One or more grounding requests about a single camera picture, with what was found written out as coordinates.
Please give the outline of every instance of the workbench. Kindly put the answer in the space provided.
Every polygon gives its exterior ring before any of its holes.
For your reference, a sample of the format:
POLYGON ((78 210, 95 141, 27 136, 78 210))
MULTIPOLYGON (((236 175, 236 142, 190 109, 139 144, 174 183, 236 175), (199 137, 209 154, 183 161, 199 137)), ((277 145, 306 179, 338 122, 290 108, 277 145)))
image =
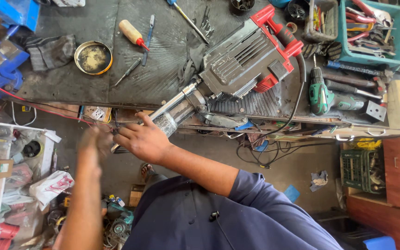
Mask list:
MULTIPOLYGON (((201 30, 207 30, 204 34, 211 48, 269 2, 258 0, 252 10, 241 16, 232 13, 229 0, 180 0, 178 4, 201 30)), ((283 9, 275 10, 275 22, 286 23, 283 9)), ((80 71, 74 62, 47 72, 33 72, 28 61, 21 66, 25 80, 17 95, 35 102, 157 109, 164 100, 179 92, 177 71, 186 62, 186 33, 192 30, 175 8, 164 0, 152 4, 134 0, 92 0, 87 1, 85 7, 78 8, 42 6, 37 36, 74 34, 77 46, 86 41, 100 41, 112 50, 113 65, 106 73, 91 76, 80 71), (156 19, 146 66, 139 65, 118 87, 109 90, 109 86, 115 84, 137 58, 142 58, 144 52, 119 31, 119 22, 129 20, 146 40, 152 14, 156 19)), ((301 39, 301 34, 299 30, 295 35, 301 39)), ((287 120, 300 86, 297 61, 294 58, 291 61, 294 71, 269 91, 264 94, 252 91, 238 103, 217 102, 212 111, 287 120)), ((312 67, 311 60, 307 60, 307 71, 312 67)), ((372 126, 372 120, 361 115, 360 111, 333 109, 326 116, 314 116, 310 112, 308 84, 303 89, 293 121, 372 126)), ((374 126, 386 127, 386 124, 374 126)))

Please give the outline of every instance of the blue container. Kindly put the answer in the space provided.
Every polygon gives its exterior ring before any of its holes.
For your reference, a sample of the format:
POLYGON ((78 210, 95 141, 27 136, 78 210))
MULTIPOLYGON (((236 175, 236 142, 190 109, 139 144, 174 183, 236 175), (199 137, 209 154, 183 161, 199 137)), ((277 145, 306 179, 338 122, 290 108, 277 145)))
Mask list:
POLYGON ((269 2, 277 8, 285 8, 291 0, 269 0, 269 2))
POLYGON ((347 22, 345 16, 345 7, 355 6, 353 2, 347 0, 341 0, 341 4, 339 6, 339 35, 337 36, 336 41, 342 43, 342 53, 339 58, 340 61, 346 62, 354 62, 366 65, 380 65, 380 64, 388 64, 390 67, 394 67, 400 65, 400 6, 385 4, 385 3, 376 3, 371 1, 362 0, 362 2, 376 8, 385 10, 390 13, 391 17, 394 19, 393 27, 397 29, 393 29, 391 35, 394 36, 394 46, 396 48, 396 55, 393 59, 388 58, 380 58, 375 56, 369 56, 366 54, 357 54, 352 53, 348 50, 347 47, 347 22))

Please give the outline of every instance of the man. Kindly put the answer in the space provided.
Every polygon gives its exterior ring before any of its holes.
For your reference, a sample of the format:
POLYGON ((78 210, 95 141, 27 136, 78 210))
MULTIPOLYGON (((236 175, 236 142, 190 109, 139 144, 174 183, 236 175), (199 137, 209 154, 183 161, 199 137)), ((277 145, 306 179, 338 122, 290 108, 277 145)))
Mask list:
MULTIPOLYGON (((128 124, 113 138, 149 163, 142 167, 147 187, 123 249, 342 249, 303 209, 265 183, 262 174, 176 147, 149 116, 136 116, 144 126, 128 124), (155 175, 150 164, 181 176, 155 175)), ((111 138, 97 129, 84 135, 62 250, 102 247, 99 162, 111 138)))

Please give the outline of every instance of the red wire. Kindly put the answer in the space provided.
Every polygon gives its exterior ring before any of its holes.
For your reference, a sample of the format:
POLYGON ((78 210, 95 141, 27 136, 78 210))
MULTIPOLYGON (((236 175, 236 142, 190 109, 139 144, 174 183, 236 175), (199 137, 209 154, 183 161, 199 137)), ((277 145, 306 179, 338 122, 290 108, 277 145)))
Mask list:
MULTIPOLYGON (((8 94, 8 95, 10 95, 10 96, 12 96, 12 97, 14 97, 14 98, 16 98, 16 99, 19 99, 19 100, 23 100, 23 101, 29 102, 28 100, 26 100, 26 99, 24 99, 24 98, 21 98, 21 97, 17 97, 16 95, 14 95, 14 94, 12 94, 12 93, 9 93, 9 92, 7 92, 7 91, 3 90, 2 88, 0 88, 0 91, 4 92, 5 94, 8 94)), ((63 115, 63 114, 60 114, 60 113, 57 113, 57 112, 48 111, 48 110, 45 110, 45 109, 39 108, 38 106, 36 106, 36 105, 33 105, 32 103, 30 103, 30 105, 31 105, 32 107, 36 108, 36 109, 39 109, 39 110, 41 110, 41 111, 44 111, 44 112, 47 112, 47 113, 51 113, 51 114, 55 114, 55 115, 59 115, 59 116, 62 116, 62 117, 65 117, 65 118, 74 119, 74 120, 79 120, 79 121, 85 122, 85 123, 87 123, 87 124, 95 124, 95 123, 93 123, 93 122, 88 122, 88 121, 85 121, 85 120, 83 120, 83 119, 80 119, 80 118, 71 117, 71 116, 65 116, 65 115, 63 115)))

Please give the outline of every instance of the white bag with red print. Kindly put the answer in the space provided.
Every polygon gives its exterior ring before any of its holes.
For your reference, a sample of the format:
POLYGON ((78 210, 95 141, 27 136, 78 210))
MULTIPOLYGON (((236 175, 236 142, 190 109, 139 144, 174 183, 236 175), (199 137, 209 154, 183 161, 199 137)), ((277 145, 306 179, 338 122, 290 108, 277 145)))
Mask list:
POLYGON ((30 196, 38 199, 41 211, 47 207, 53 198, 57 197, 64 190, 73 187, 74 180, 69 173, 57 171, 49 177, 30 186, 30 196))

